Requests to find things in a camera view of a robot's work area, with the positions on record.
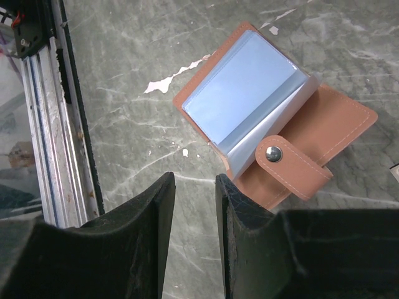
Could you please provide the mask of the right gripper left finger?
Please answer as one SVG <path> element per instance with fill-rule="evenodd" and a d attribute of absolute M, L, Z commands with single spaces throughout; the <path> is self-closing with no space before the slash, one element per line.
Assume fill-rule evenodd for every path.
<path fill-rule="evenodd" d="M 2 298 L 161 298 L 175 176 L 82 227 L 1 222 Z"/>

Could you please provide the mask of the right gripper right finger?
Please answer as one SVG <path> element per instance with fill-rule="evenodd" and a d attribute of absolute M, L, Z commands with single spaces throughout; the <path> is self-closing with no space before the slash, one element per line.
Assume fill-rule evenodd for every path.
<path fill-rule="evenodd" d="M 226 298 L 397 298 L 398 211 L 271 213 L 224 174 L 216 213 Z"/>

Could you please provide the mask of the pink leather card holder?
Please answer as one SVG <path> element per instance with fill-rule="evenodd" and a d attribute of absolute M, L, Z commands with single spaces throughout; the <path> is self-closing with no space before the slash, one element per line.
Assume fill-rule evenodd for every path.
<path fill-rule="evenodd" d="M 322 84 L 243 22 L 173 103 L 223 160 L 228 178 L 266 209 L 310 199 L 327 163 L 377 120 Z"/>

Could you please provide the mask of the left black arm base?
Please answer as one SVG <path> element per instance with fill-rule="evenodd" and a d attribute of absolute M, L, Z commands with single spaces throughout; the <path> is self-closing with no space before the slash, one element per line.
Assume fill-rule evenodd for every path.
<path fill-rule="evenodd" d="M 55 23 L 49 0 L 3 0 L 1 8 L 11 15 L 18 57 L 25 59 L 38 53 L 55 37 Z"/>

